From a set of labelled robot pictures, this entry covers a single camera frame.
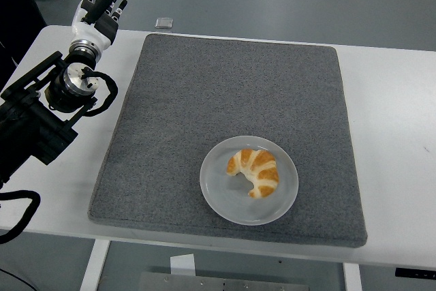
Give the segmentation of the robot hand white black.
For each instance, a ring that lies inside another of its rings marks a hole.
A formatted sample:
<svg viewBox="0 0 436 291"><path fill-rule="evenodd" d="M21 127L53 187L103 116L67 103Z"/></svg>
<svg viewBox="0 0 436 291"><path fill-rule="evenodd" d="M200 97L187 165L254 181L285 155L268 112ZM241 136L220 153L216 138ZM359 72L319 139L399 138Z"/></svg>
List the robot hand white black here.
<svg viewBox="0 0 436 291"><path fill-rule="evenodd" d="M73 42L88 42L103 52L113 44L127 0L81 0L72 21Z"/></svg>

